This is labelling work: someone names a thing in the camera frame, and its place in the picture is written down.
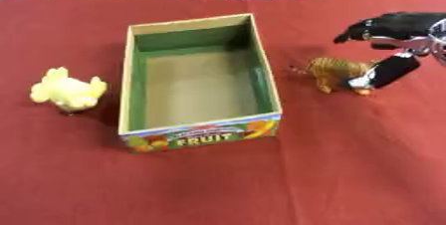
person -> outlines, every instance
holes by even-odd
[[[413,38],[430,38],[432,28],[440,26],[440,32],[446,34],[446,13],[389,13],[375,18],[365,19],[350,25],[345,31],[334,38],[336,44],[346,43],[351,40],[367,41],[371,37],[386,37],[398,41],[409,41]],[[394,44],[371,43],[372,49],[395,50]],[[415,53],[411,49],[396,53],[379,61],[362,77],[348,79],[346,87],[361,89],[380,89],[399,80],[420,67],[419,57],[426,54]],[[440,63],[444,63],[446,57],[443,53],[435,55]]]

robotic hand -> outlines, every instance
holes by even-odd
[[[369,41],[372,49],[404,49],[376,63],[363,77],[350,79],[351,88],[378,89],[416,70],[417,57],[432,54],[446,66],[446,13],[391,13],[349,26],[334,42]]]

yellow toy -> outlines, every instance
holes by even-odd
[[[376,62],[351,62],[336,58],[315,58],[310,61],[304,74],[311,74],[317,80],[318,88],[329,94],[341,86],[342,81],[363,76]],[[360,95],[369,95],[370,90],[353,89]]]
[[[51,69],[42,82],[31,89],[31,100],[35,103],[53,102],[65,112],[72,113],[95,107],[106,92],[107,83],[93,77],[90,83],[69,78],[65,68]]]

tiger figurine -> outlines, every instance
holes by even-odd
[[[369,63],[351,62],[336,58],[315,58],[312,59],[303,71],[316,78],[318,89],[329,94],[340,89],[346,80],[363,76],[376,61]],[[353,89],[360,95],[369,95],[370,90]]]

open box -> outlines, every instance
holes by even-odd
[[[118,132],[133,150],[275,135],[281,116],[253,15],[129,27]]]

